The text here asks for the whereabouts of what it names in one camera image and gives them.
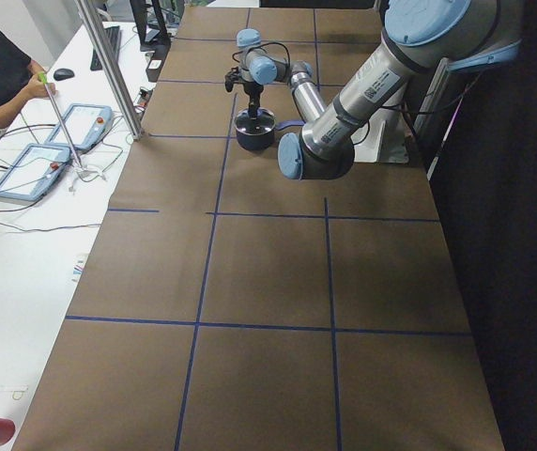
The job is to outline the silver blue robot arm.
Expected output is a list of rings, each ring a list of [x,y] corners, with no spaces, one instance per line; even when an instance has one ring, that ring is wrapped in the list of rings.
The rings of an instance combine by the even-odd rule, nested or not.
[[[338,179],[351,168],[352,135],[409,78],[426,73],[443,58],[451,70],[485,70],[513,60],[521,42],[521,1],[391,1],[381,42],[333,98],[321,99],[304,61],[270,55],[255,29],[238,32],[236,61],[225,88],[244,87],[247,115],[262,114],[260,95],[273,82],[289,86],[304,125],[284,135],[278,164],[289,179]]]

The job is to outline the person's hand holding stick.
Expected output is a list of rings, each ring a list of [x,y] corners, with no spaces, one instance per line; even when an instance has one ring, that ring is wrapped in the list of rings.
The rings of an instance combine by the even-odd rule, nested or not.
[[[28,92],[32,98],[49,98],[56,94],[55,84],[42,83],[37,78],[32,78],[28,85]]]

